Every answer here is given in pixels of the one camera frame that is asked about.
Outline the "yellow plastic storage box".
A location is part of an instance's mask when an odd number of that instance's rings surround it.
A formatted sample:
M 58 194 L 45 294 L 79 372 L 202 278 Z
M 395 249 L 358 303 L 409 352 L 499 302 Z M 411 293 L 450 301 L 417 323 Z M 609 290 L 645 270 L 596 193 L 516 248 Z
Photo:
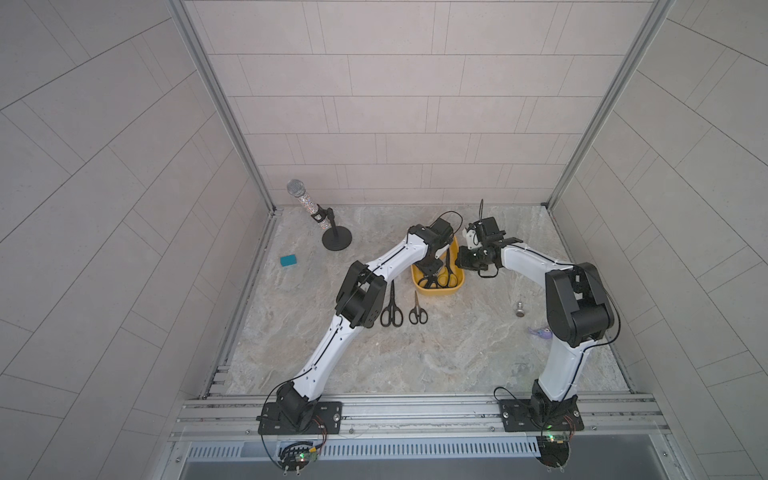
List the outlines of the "yellow plastic storage box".
M 416 265 L 411 266 L 411 277 L 416 290 L 426 296 L 447 296 L 456 293 L 465 283 L 465 273 L 456 264 L 459 243 L 452 240 L 449 249 L 440 257 L 437 273 L 425 274 Z

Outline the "large black scissors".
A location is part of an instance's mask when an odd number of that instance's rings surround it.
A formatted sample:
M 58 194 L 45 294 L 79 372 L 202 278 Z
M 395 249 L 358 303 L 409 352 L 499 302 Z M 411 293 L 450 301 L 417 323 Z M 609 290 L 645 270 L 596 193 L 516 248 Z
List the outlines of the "large black scissors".
M 393 281 L 389 284 L 388 302 L 379 317 L 380 325 L 384 328 L 400 328 L 404 323 L 404 314 L 396 303 L 396 287 Z

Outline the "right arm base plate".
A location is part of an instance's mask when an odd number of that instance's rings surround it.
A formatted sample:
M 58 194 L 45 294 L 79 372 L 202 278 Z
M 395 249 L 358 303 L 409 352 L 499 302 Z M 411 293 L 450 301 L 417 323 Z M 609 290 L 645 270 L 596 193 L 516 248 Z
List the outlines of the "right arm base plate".
M 578 396 L 562 402 L 550 402 L 546 397 L 534 399 L 502 399 L 498 401 L 501 420 L 506 432 L 578 432 L 584 422 L 577 405 Z

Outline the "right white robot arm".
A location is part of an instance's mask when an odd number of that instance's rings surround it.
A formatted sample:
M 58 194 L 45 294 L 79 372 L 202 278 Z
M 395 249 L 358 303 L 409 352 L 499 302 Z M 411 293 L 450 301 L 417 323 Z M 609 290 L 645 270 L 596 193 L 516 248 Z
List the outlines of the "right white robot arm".
M 515 271 L 545 290 L 546 320 L 553 335 L 543 373 L 534 381 L 528 417 L 542 431 L 576 429 L 577 382 L 590 352 L 607 343 L 616 314 L 598 269 L 554 260 L 524 243 L 459 248 L 457 266 L 481 273 L 490 266 Z

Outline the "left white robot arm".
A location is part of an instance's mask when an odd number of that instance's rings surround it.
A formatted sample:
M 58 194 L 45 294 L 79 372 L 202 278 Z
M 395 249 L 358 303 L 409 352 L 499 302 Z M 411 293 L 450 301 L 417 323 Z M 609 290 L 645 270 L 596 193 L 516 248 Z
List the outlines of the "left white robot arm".
M 334 316 L 324 337 L 299 373 L 276 388 L 277 407 L 292 427 L 302 431 L 310 424 L 327 380 L 348 345 L 362 329 L 371 328 L 384 310 L 389 282 L 414 264 L 437 271 L 453 236 L 454 229 L 446 220 L 417 224 L 379 258 L 353 262 L 336 296 Z

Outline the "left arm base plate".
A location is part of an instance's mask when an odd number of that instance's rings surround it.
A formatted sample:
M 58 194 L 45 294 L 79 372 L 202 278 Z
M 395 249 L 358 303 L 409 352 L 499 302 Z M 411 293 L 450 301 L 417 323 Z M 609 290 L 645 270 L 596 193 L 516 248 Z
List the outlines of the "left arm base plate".
M 342 402 L 314 402 L 299 410 L 266 403 L 257 417 L 260 435 L 338 434 L 343 413 Z

